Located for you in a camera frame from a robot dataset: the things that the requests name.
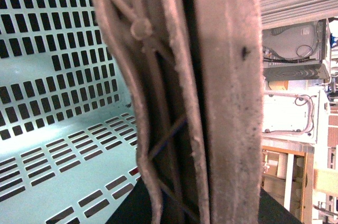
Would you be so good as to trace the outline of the pink padded left gripper left finger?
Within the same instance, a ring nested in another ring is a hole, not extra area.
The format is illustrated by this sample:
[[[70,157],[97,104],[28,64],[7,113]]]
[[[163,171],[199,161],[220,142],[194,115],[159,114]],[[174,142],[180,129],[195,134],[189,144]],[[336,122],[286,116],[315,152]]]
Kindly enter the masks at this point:
[[[93,0],[131,95],[151,223],[209,223],[209,183],[184,0]]]

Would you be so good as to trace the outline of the pink padded left gripper right finger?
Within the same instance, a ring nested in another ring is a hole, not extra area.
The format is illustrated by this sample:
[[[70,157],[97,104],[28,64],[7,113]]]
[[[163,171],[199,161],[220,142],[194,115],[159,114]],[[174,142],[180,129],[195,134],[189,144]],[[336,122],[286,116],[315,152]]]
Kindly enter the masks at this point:
[[[261,181],[260,0],[194,0],[212,223],[257,223]]]

